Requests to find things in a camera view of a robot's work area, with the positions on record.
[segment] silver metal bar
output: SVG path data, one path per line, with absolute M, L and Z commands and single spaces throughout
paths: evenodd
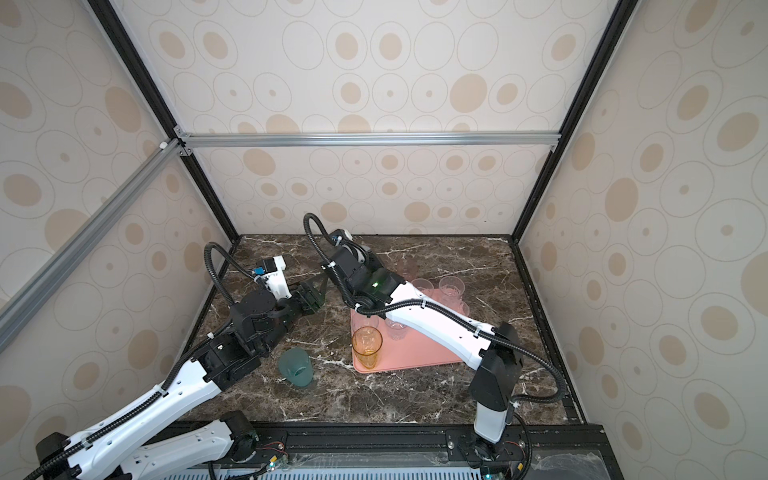
M 0 352 L 56 292 L 69 274 L 121 219 L 165 164 L 179 154 L 177 139 L 166 140 L 80 230 L 8 301 L 0 312 Z
M 183 134 L 188 147 L 355 147 L 399 145 L 556 145 L 557 131 L 403 132 L 372 134 Z

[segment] marble surface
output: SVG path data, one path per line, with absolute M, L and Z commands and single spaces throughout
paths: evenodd
M 464 300 L 472 318 L 493 325 L 511 321 L 523 346 L 545 355 L 506 239 L 361 236 L 356 241 L 371 247 L 393 270 L 398 259 L 414 257 L 419 276 L 435 285 L 445 275 L 459 276 L 466 284 Z M 288 283 L 320 271 L 319 257 L 304 236 L 243 237 L 235 258 L 249 266 L 280 254 L 286 260 Z M 255 287 L 231 268 L 224 284 L 236 301 Z M 227 314 L 227 305 L 217 294 L 197 341 L 225 322 Z M 300 319 L 259 369 L 184 419 L 211 420 L 239 409 L 249 420 L 258 422 L 474 422 L 475 401 L 468 394 L 474 372 L 463 363 L 363 374 L 352 365 L 350 342 L 349 309 L 329 282 L 326 305 L 319 313 Z M 277 369 L 280 354 L 294 346 L 305 349 L 313 362 L 314 380 L 303 389 L 287 382 Z M 554 381 L 538 364 L 526 359 L 515 391 L 547 395 L 554 391 Z M 562 424 L 565 417 L 561 403 L 524 402 L 521 413 L 532 424 Z

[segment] pink tray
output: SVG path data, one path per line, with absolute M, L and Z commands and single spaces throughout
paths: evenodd
M 352 325 L 352 315 L 354 310 L 349 311 L 350 326 Z M 420 366 L 443 365 L 445 363 L 456 363 L 462 360 L 452 351 L 430 339 L 421 332 L 409 328 L 406 337 L 402 340 L 393 340 L 389 338 L 387 325 L 384 319 L 379 319 L 379 326 L 376 327 L 382 334 L 382 348 L 379 351 L 379 361 L 372 369 L 367 369 L 352 353 L 353 365 L 355 370 L 360 373 L 386 372 L 389 370 L 414 369 Z

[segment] green teal cup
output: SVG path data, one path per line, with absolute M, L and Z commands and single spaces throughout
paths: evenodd
M 310 356 L 298 347 L 286 350 L 277 362 L 280 373 L 295 386 L 308 386 L 312 382 L 312 363 Z

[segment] patterned wallpaper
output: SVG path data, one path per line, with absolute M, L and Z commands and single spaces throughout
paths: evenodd
M 165 136 L 79 2 L 2 0 L 0 58 L 2 308 Z
M 615 0 L 115 0 L 196 133 L 558 130 Z
M 549 146 L 197 150 L 240 233 L 441 234 L 511 232 Z
M 654 0 L 522 242 L 628 480 L 765 478 L 768 2 Z
M 210 289 L 203 247 L 229 246 L 202 202 L 172 160 L 0 354 L 0 478 L 168 373 Z

